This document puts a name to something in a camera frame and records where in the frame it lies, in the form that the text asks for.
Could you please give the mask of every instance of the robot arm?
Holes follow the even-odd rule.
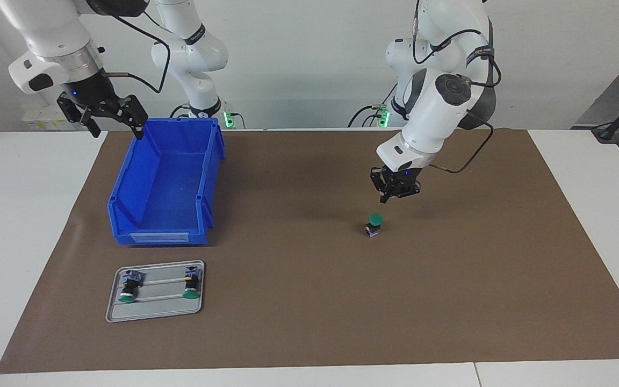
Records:
[[[221,121],[223,104],[214,81],[204,72],[226,66],[226,46],[204,27],[192,0],[157,0],[157,9],[165,29],[177,36],[167,41],[171,47],[169,74],[185,90],[191,117],[217,117]],[[152,60],[157,66],[163,66],[166,58],[165,47],[153,46]]]
[[[488,84],[492,71],[488,56],[493,51],[487,40],[491,24],[481,1],[423,0],[419,14],[420,34],[426,40],[417,39],[415,52],[425,53],[423,57],[430,57],[431,62],[418,68],[412,57],[412,40],[398,39],[386,54],[398,74],[391,105],[408,122],[376,150],[385,166],[373,168],[371,179],[381,193],[382,203],[392,196],[402,198],[420,192],[417,175],[431,164],[461,121],[469,119],[467,111],[474,110],[489,89],[483,85]],[[463,30],[480,33],[455,35]],[[494,103],[491,108],[486,103],[481,105],[486,112],[474,115],[486,120],[493,113]],[[473,120],[472,127],[479,125],[479,120]]]
[[[130,126],[138,139],[147,113],[137,97],[119,98],[91,41],[78,19],[79,12],[137,16],[145,0],[120,0],[107,8],[97,0],[0,0],[0,9],[23,35],[28,51],[9,66],[15,84],[32,94],[60,85],[57,103],[71,123],[88,128],[94,137],[100,128],[93,117],[110,117]]]

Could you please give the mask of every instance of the green button cap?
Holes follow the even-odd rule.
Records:
[[[380,226],[383,222],[384,218],[381,217],[381,215],[379,215],[378,213],[372,213],[369,216],[369,223],[371,223],[372,226]]]
[[[198,291],[184,291],[183,297],[187,299],[196,299],[196,298],[199,298],[199,292]]]
[[[121,301],[121,302],[126,302],[126,303],[130,304],[131,302],[135,301],[135,297],[120,296],[120,297],[118,297],[118,300]]]

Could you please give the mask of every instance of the metal tray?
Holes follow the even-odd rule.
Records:
[[[183,277],[186,268],[191,266],[201,270],[200,296],[197,299],[186,299],[182,296],[185,289]],[[121,289],[123,289],[122,277],[127,270],[138,270],[145,274],[145,281],[138,289],[135,302],[131,304],[118,301]],[[202,307],[202,297],[204,297],[204,262],[202,261],[122,267],[113,277],[109,306],[106,308],[106,321],[120,323],[136,319],[197,313]]]

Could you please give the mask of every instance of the brown paper sheet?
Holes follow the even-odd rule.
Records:
[[[131,135],[111,133],[0,372],[619,358],[619,290],[526,132],[381,205],[369,168],[391,135],[226,134],[211,244],[127,248],[106,200]],[[484,135],[456,132],[437,162]],[[116,269],[193,259],[199,314],[105,321]]]

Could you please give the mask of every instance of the blue bin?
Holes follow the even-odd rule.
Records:
[[[107,207],[120,245],[203,245],[224,140],[215,118],[152,118],[133,139]]]

